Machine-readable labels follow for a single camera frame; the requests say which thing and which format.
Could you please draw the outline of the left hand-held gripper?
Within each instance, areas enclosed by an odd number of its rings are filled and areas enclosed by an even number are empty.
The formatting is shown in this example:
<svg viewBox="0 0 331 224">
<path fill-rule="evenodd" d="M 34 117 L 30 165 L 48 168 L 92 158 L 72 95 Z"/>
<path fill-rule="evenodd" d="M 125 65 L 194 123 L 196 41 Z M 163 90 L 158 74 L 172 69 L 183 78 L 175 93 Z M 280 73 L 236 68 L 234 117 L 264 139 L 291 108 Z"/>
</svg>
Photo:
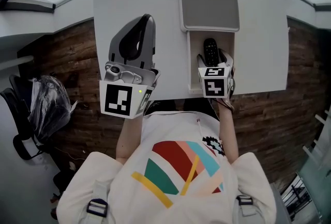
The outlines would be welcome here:
<svg viewBox="0 0 331 224">
<path fill-rule="evenodd" d="M 112 38 L 110 62 L 99 81 L 102 114 L 128 119 L 143 114 L 160 76 L 152 68 L 155 42 L 156 23 L 150 14 L 130 21 Z"/>
</svg>

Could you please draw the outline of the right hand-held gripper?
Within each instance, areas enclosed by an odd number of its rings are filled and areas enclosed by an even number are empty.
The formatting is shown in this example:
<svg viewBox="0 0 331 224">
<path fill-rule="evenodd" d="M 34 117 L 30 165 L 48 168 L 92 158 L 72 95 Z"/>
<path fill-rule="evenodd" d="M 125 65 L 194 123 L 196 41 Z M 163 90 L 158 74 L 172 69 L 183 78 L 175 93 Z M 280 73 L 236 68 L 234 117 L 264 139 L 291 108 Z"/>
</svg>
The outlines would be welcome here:
<svg viewBox="0 0 331 224">
<path fill-rule="evenodd" d="M 225 50 L 218 49 L 221 63 L 220 67 L 208 67 L 204 57 L 197 55 L 198 74 L 203 97 L 230 98 L 235 89 L 233 78 L 233 59 Z"/>
</svg>

